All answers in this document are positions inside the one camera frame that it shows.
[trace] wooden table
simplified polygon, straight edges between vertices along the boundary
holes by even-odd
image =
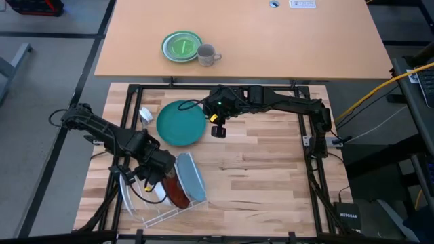
[[[316,0],[291,9],[288,0],[120,0],[96,67],[98,76],[389,79],[392,68],[364,0]],[[161,42],[196,32],[223,59],[167,60]]]
[[[103,117],[114,124],[120,124],[128,85],[111,84]],[[312,85],[309,89],[312,98],[323,98],[330,107],[325,86]],[[208,91],[203,90],[145,90],[142,105],[157,118],[159,111],[170,102],[200,99],[207,94]],[[187,147],[174,147],[158,136],[155,121],[149,125],[150,134],[160,141],[162,149],[168,149],[173,155],[192,152],[205,180],[209,201],[145,229],[144,233],[285,237],[293,231],[297,236],[315,236],[297,115],[276,110],[245,114],[231,118],[225,127],[225,139],[211,137],[208,123],[200,141]],[[97,146],[94,153],[103,150]],[[329,148],[329,153],[342,156],[334,148]],[[110,154],[95,157],[90,162],[75,228],[83,226],[103,201],[111,163]],[[331,202],[337,201],[339,190],[349,185],[345,167],[333,156],[324,159],[323,164]],[[130,167],[135,166],[137,162],[132,160]],[[352,201],[349,189],[342,192],[342,198]],[[143,206],[138,199],[135,205]],[[327,232],[326,215],[320,201],[319,206],[322,226]],[[108,215],[109,223],[112,216],[113,210]],[[119,232],[134,234],[139,228],[143,225],[133,221],[123,209]]]

